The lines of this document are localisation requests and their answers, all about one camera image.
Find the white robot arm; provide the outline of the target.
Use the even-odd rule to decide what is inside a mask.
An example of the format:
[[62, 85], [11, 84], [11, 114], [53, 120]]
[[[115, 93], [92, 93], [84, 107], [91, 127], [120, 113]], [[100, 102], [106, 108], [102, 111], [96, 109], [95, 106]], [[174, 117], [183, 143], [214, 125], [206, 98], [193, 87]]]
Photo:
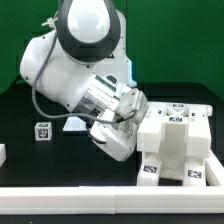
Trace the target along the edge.
[[86, 123], [93, 142], [117, 161], [134, 151], [147, 99], [122, 84], [110, 69], [94, 68], [119, 46], [121, 20], [112, 0], [58, 0], [52, 31], [32, 39], [22, 58], [20, 74], [41, 93], [63, 105], [66, 118]]

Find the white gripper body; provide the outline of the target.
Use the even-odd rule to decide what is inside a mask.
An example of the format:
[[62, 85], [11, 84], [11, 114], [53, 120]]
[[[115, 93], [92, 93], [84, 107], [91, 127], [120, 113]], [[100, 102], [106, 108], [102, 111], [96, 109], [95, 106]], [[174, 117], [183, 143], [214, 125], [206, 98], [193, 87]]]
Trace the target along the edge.
[[99, 119], [102, 121], [87, 124], [89, 137], [107, 155], [116, 161], [125, 161], [135, 149], [143, 115], [137, 109], [124, 115], [106, 109]]

